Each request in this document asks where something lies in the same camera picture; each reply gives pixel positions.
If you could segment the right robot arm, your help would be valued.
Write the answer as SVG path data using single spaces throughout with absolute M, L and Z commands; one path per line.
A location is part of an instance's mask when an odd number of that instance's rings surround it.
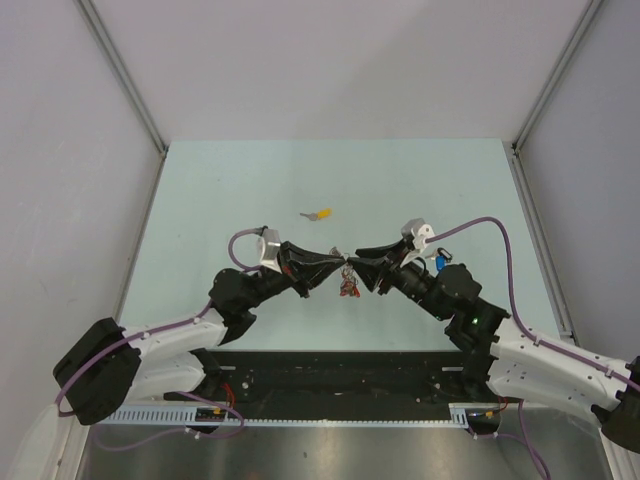
M 548 406 L 601 429 L 614 444 L 639 450 L 639 363 L 570 345 L 516 320 L 481 298 L 463 264 L 436 275 L 400 241 L 359 249 L 348 260 L 367 289 L 401 292 L 446 324 L 445 335 L 467 356 L 461 388 L 473 401 L 491 394 Z

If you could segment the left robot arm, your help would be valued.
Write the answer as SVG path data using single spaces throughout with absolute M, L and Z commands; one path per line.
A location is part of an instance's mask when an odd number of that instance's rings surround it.
M 184 320 L 134 328 L 111 317 L 96 321 L 53 369 L 54 403 L 69 406 L 59 416 L 94 425 L 135 400 L 214 397 L 221 376 L 211 349 L 242 337 L 261 304 L 289 289 L 306 298 L 345 263 L 290 242 L 268 244 L 258 266 L 219 271 L 203 309 Z

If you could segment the blue tagged key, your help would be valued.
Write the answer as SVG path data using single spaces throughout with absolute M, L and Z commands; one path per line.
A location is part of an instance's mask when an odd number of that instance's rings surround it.
M 445 248 L 438 247 L 427 256 L 435 264 L 436 271 L 442 271 L 446 266 L 452 263 L 454 256 Z

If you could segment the red handled key organizer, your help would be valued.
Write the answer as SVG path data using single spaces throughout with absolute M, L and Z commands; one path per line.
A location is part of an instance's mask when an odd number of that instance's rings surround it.
M 348 255 L 343 254 L 335 246 L 329 250 L 329 254 L 341 257 L 345 260 L 345 263 L 340 268 L 341 282 L 339 286 L 339 295 L 341 297 L 359 298 L 361 293 L 358 287 L 358 278 L 356 277 L 353 266 L 348 262 Z

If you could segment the yellow tagged key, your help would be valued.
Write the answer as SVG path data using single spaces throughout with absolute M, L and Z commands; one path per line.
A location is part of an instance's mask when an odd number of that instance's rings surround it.
M 312 213 L 301 213 L 301 216 L 310 220 L 310 221 L 318 221 L 329 218 L 332 215 L 332 209 L 326 208 Z

